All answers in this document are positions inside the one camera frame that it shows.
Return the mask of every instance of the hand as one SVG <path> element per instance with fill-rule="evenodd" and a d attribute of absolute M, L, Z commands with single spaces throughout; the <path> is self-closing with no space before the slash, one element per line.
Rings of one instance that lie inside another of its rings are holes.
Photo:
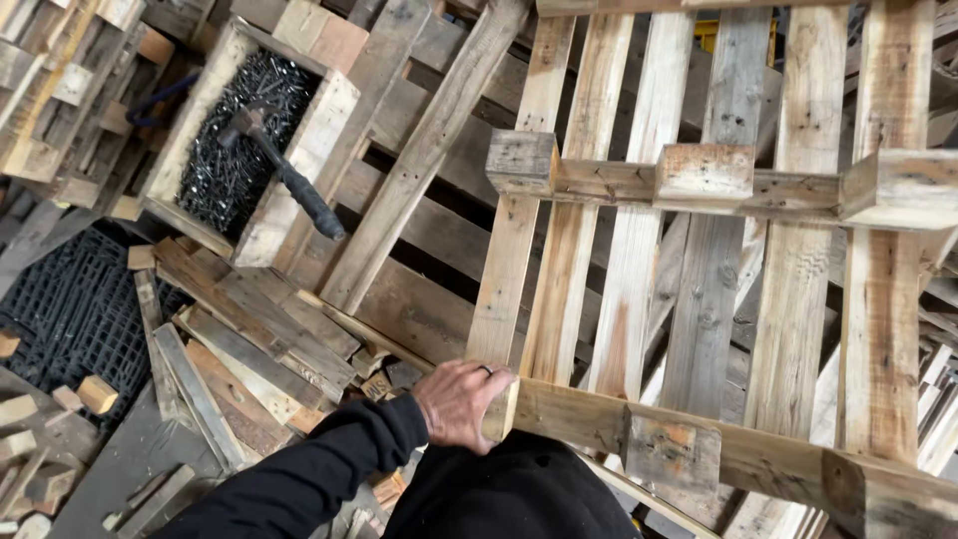
<path fill-rule="evenodd" d="M 482 436 L 482 418 L 515 375 L 504 364 L 488 365 L 492 374 L 481 367 L 479 362 L 446 362 L 413 387 L 430 443 L 467 447 L 477 455 L 485 455 L 495 445 Z"/>

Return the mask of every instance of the black sweatshirt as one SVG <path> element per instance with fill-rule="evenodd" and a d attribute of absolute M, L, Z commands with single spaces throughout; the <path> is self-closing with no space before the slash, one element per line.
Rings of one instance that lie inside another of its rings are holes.
<path fill-rule="evenodd" d="M 176 516 L 154 538 L 306 539 L 375 471 L 428 441 L 411 395 L 355 401 Z M 485 457 L 430 446 L 386 538 L 636 538 L 608 488 L 565 445 L 513 431 Z"/>

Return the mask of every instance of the plastic grid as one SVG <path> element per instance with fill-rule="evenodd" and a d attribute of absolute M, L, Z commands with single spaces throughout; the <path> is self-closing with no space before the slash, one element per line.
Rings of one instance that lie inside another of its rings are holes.
<path fill-rule="evenodd" d="M 0 327 L 21 338 L 5 366 L 50 392 L 97 374 L 119 397 L 104 415 L 81 413 L 112 432 L 150 377 L 147 342 L 126 247 L 95 227 L 20 274 L 0 303 Z M 164 318 L 191 301 L 163 281 L 157 292 Z"/>

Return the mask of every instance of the black sleeve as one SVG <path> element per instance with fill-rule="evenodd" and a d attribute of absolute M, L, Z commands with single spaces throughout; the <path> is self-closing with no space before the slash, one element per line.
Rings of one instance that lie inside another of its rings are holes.
<path fill-rule="evenodd" d="M 331 413 L 301 443 L 240 472 L 154 538 L 302 537 L 332 520 L 359 484 L 391 472 L 428 441 L 412 395 L 363 399 Z"/>

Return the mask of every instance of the black rubber grip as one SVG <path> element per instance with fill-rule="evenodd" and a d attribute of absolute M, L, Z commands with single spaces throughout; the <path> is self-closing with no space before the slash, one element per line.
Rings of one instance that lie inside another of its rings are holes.
<path fill-rule="evenodd" d="M 283 183 L 293 199 L 303 206 L 303 210 L 312 220 L 312 225 L 319 230 L 320 234 L 337 242 L 343 239 L 346 230 L 343 229 L 343 224 L 339 222 L 336 214 L 319 196 L 316 188 L 303 175 L 296 172 L 296 169 L 288 162 L 283 166 Z"/>

